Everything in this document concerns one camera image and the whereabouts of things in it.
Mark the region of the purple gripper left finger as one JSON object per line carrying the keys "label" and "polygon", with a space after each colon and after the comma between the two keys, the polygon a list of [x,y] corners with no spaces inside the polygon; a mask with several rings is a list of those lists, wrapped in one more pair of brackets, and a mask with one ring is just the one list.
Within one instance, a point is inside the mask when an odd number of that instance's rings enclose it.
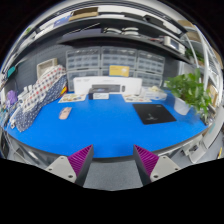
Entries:
{"label": "purple gripper left finger", "polygon": [[46,168],[46,171],[79,186],[83,186],[93,155],[93,146],[89,145],[68,157],[59,156]]}

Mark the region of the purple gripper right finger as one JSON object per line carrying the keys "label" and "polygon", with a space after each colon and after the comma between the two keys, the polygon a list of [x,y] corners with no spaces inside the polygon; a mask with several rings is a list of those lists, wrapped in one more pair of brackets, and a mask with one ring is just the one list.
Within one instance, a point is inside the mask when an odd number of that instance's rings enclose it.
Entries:
{"label": "purple gripper right finger", "polygon": [[133,147],[133,157],[143,185],[147,185],[180,170],[180,167],[169,157],[157,156],[137,145]]}

